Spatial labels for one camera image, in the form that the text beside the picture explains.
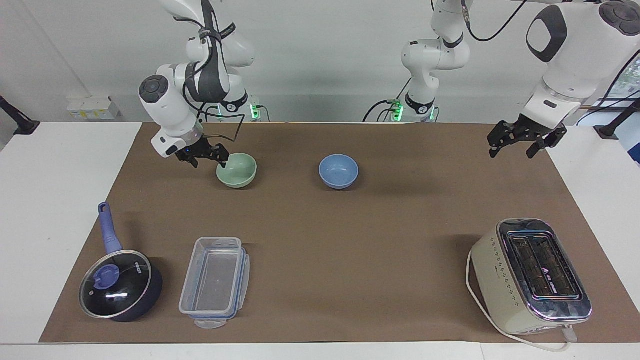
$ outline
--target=plastic food container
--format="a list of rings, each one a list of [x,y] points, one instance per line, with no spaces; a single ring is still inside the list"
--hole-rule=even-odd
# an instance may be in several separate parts
[[[242,309],[249,269],[249,255],[240,239],[198,239],[180,296],[180,312],[203,329],[225,325]]]

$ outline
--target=table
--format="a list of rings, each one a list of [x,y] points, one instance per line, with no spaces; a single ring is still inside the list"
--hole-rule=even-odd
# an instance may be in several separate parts
[[[379,124],[368,126],[401,126]],[[322,343],[250,345],[35,345],[103,201],[131,148],[137,123],[43,123],[0,152],[0,358],[180,357],[327,359],[635,359],[640,344],[577,344],[544,354],[520,344]],[[640,168],[618,142],[572,127],[550,155],[605,253],[640,308]],[[75,219],[69,226],[69,219]]]

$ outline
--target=blue object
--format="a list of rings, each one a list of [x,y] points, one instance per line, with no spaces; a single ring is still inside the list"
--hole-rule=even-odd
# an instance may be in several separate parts
[[[332,189],[346,189],[358,178],[358,164],[349,156],[333,154],[324,158],[318,168],[320,178]]]
[[[629,155],[636,163],[640,163],[640,143],[629,150]]]
[[[102,241],[107,254],[122,250],[120,240],[113,229],[113,219],[111,218],[111,208],[107,202],[98,205],[98,218],[100,219],[100,230],[102,230]]]
[[[118,282],[119,277],[120,269],[116,265],[104,265],[93,275],[93,281],[95,281],[93,287],[98,290],[106,290]]]

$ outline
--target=metal rim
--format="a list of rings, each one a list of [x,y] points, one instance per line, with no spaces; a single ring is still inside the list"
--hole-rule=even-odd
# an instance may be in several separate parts
[[[139,257],[142,258],[142,260],[145,261],[145,263],[147,264],[147,267],[149,269],[149,278],[147,279],[147,286],[145,287],[145,290],[142,292],[142,294],[138,297],[138,299],[128,308],[124,309],[123,311],[117,313],[117,314],[113,314],[113,315],[96,315],[94,313],[92,313],[89,309],[86,308],[86,305],[84,304],[83,300],[82,300],[82,290],[84,288],[84,284],[87,280],[87,278],[91,275],[91,273],[99,266],[102,265],[105,261],[107,261],[108,259],[111,259],[115,256],[118,255],[122,255],[122,254],[134,254],[137,255]],[[124,313],[126,313],[127,311],[131,310],[134,306],[138,305],[138,303],[140,302],[140,300],[142,300],[142,298],[145,296],[145,294],[147,293],[147,291],[149,290],[149,286],[151,285],[151,278],[153,277],[153,268],[151,267],[151,262],[149,261],[149,259],[142,254],[141,252],[135,251],[135,250],[120,250],[120,251],[116,251],[112,254],[108,254],[107,256],[104,256],[102,259],[96,261],[95,264],[93,264],[93,266],[91,266],[91,268],[89,269],[89,271],[86,272],[86,274],[84,275],[84,277],[82,278],[82,282],[80,283],[80,290],[78,291],[78,300],[80,301],[80,306],[82,307],[82,310],[89,315],[92,318],[96,318],[96,319],[110,319],[110,318],[115,318],[118,317]]]

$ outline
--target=blue handle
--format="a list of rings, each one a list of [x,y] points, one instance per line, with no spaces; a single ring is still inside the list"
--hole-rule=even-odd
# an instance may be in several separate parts
[[[107,202],[98,205],[98,218],[100,219],[100,229],[102,230],[102,241],[107,254],[122,250],[120,240],[113,229],[113,219],[111,218],[111,208]]]

